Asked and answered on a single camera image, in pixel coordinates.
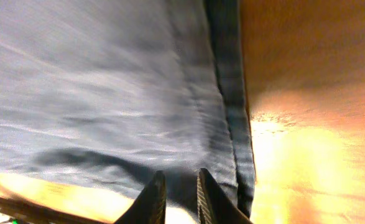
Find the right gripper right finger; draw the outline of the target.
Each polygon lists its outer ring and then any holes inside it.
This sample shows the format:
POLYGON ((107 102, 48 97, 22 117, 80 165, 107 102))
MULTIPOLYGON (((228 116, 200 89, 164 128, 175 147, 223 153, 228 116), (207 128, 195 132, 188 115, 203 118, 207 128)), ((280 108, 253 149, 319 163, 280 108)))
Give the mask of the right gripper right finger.
POLYGON ((229 200, 205 168, 197 175, 197 207, 200 224, 252 224, 229 200))

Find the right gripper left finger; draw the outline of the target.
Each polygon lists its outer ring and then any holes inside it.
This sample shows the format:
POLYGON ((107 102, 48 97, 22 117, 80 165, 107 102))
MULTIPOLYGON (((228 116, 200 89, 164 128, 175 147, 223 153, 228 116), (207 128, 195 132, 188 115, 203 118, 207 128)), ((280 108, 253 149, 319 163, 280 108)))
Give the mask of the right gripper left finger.
POLYGON ((164 224, 167 188, 165 176, 157 171, 130 208, 114 224, 164 224))

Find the blue denim shorts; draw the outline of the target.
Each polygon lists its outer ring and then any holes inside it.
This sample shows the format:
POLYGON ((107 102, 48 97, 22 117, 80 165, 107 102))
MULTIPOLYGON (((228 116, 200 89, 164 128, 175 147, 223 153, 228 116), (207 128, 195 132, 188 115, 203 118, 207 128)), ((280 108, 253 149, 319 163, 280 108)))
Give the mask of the blue denim shorts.
POLYGON ((0 0, 0 172, 134 198, 196 171, 251 212, 237 0, 0 0))

